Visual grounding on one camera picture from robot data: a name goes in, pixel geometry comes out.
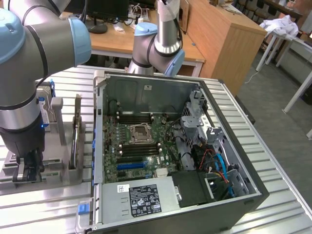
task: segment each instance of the aluminum profile table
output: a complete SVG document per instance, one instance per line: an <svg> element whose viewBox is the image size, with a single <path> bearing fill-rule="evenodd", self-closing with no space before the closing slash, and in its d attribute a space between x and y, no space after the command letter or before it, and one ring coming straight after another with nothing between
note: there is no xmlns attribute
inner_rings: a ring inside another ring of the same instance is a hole
<svg viewBox="0 0 312 234"><path fill-rule="evenodd" d="M91 192L93 74L96 69L102 68L80 66L51 77L56 84L56 95L64 98L64 121L72 121L76 94L82 95L81 113L86 123L83 182L75 186L0 196L0 233L75 233L77 204L90 197ZM234 97L217 80L205 79L205 82L270 192L256 211L246 214L230 231L223 233L312 233L311 209ZM217 125L212 110L208 113ZM7 152L0 138L0 168Z"/></svg>

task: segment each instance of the power supply label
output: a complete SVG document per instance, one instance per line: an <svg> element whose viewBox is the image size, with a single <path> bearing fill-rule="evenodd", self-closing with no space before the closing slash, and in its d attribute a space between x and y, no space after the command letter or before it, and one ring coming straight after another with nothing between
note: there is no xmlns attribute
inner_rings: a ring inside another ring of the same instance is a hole
<svg viewBox="0 0 312 234"><path fill-rule="evenodd" d="M161 212L158 190L155 184L129 188L129 194L133 217Z"/></svg>

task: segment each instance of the cpu socket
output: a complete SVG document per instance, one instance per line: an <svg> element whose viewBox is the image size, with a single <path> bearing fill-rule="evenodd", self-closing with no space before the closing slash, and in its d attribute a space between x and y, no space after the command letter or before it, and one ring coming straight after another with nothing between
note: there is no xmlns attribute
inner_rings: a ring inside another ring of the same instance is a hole
<svg viewBox="0 0 312 234"><path fill-rule="evenodd" d="M151 143L153 141L148 124L130 126L130 133L132 143Z"/></svg>

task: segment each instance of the gray floor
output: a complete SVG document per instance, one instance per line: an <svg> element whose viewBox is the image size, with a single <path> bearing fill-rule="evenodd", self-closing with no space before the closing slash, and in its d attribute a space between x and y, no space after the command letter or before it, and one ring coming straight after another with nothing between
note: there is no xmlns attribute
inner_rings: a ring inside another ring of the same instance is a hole
<svg viewBox="0 0 312 234"><path fill-rule="evenodd" d="M261 56L256 56L246 81L256 72ZM312 106L300 99L288 114L282 112L297 89L285 73L269 64L241 87L238 97L255 118L254 126L263 140L312 207L312 141L306 137L312 129Z"/></svg>

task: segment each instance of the green circuit board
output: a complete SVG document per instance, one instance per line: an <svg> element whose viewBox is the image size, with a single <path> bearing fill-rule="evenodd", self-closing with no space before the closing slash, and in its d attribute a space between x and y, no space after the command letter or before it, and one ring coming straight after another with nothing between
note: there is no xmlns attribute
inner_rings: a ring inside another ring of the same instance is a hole
<svg viewBox="0 0 312 234"><path fill-rule="evenodd" d="M114 117L103 117L105 183L153 178L157 168L167 168L168 172L177 171L177 163L179 164L177 161L178 150L173 138L165 140L164 136L169 124L164 123L162 115L154 116L153 123L148 125L152 143L160 143L162 152L157 155L142 156L144 163L142 169L117 170L117 159L122 158L119 154L119 145L133 145L133 142L131 142L131 126L136 125L119 124ZM118 172L123 173L124 176L118 176Z"/></svg>

